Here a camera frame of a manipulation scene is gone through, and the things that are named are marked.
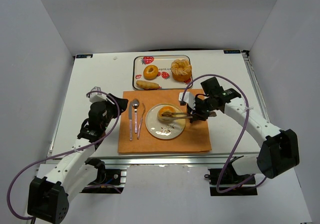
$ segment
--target plate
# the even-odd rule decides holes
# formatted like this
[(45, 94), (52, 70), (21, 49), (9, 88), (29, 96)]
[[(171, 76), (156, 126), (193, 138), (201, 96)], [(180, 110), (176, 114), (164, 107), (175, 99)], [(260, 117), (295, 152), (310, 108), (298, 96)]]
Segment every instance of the plate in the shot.
[(182, 110), (173, 104), (157, 104), (156, 106), (152, 107), (146, 114), (145, 126), (147, 130), (156, 138), (168, 140), (179, 136), (183, 132), (186, 126), (186, 120), (178, 119), (169, 122), (159, 121), (159, 119), (157, 118), (157, 114), (159, 110), (165, 106), (170, 106), (174, 108), (177, 113), (182, 113)]

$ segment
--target table surface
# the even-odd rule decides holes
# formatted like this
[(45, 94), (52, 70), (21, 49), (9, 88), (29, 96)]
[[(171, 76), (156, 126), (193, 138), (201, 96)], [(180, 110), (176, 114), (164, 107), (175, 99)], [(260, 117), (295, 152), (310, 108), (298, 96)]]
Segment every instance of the table surface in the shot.
[[(95, 86), (101, 90), (122, 97), (124, 91), (131, 91), (133, 63), (137, 56), (153, 55), (186, 55), (190, 58), (194, 78), (203, 74), (219, 74), (236, 83), (246, 94), (249, 105), (261, 113), (258, 99), (251, 83), (245, 62), (241, 54), (224, 54), (223, 50), (197, 51), (162, 51), (162, 52), (129, 52), (93, 54), (92, 58), (76, 58), (69, 87), (67, 90), (61, 119), (59, 121), (52, 154), (56, 155), (73, 146), (81, 123), (88, 117), (91, 103), (86, 93)], [(193, 88), (201, 88), (201, 81), (194, 83)], [(224, 89), (233, 86), (219, 79)], [(235, 144), (241, 126), (227, 115), (217, 112), (217, 117), (208, 119), (211, 154), (227, 154)], [(93, 156), (108, 158), (127, 156), (118, 154), (120, 122), (114, 131), (100, 145)], [(259, 147), (246, 132), (236, 153), (255, 153)]]
[[(55, 165), (40, 166), (42, 178)], [(294, 169), (257, 196), (211, 197), (207, 167), (131, 166), (122, 194), (78, 194), (63, 224), (300, 224), (311, 222)], [(256, 175), (257, 182), (262, 175)], [(47, 224), (37, 220), (36, 224)]]

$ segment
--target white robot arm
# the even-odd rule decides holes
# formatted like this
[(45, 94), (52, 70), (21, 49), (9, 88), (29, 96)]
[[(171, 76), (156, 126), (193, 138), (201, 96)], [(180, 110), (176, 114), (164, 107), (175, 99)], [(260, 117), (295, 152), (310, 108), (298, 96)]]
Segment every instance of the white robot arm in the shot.
[[(193, 96), (186, 92), (183, 100), (183, 93), (179, 95), (180, 104), (187, 104), (187, 112), (192, 116), (190, 122), (204, 121), (215, 116), (215, 110), (220, 110), (244, 126), (248, 108), (238, 92), (224, 90), (215, 77), (202, 82), (201, 86), (205, 95)], [(199, 95), (205, 96), (205, 99), (198, 98)], [(258, 156), (243, 156), (230, 162), (229, 168), (237, 175), (262, 173), (272, 179), (299, 164), (298, 139), (291, 129), (284, 131), (250, 110), (246, 131), (261, 150)]]
[[(120, 114), (126, 110), (127, 99), (116, 98), (111, 94), (109, 96), (117, 102)], [(118, 109), (101, 95), (91, 95), (90, 101), (93, 104), (88, 118), (82, 123), (75, 143), (70, 146), (74, 153), (64, 156), (42, 179), (34, 178), (30, 183), (29, 215), (59, 224), (68, 212), (69, 203), (84, 187), (91, 182), (101, 183), (105, 179), (104, 162), (89, 157), (101, 144), (111, 119), (118, 116)]]

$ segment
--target white backdrop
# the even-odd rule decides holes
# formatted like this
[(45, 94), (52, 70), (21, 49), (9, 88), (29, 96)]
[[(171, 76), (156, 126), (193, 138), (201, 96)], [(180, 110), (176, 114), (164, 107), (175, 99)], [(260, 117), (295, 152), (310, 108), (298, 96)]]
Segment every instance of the white backdrop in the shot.
[[(0, 216), (10, 181), (49, 149), (71, 74), (72, 56), (40, 0), (0, 0)], [(23, 215), (35, 168), (18, 179), (12, 204)]]
[(276, 0), (42, 0), (76, 53), (251, 49)]
[(250, 52), (270, 119), (296, 131), (296, 173), (320, 223), (320, 0), (278, 0)]

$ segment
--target tongs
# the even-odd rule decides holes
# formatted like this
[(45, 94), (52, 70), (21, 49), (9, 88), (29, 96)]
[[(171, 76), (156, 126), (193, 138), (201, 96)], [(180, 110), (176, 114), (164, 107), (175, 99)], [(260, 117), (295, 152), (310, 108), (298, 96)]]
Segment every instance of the tongs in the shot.
[(177, 119), (187, 119), (187, 118), (192, 118), (192, 115), (189, 113), (172, 113), (172, 112), (164, 112), (162, 113), (163, 117), (168, 120), (177, 120)]

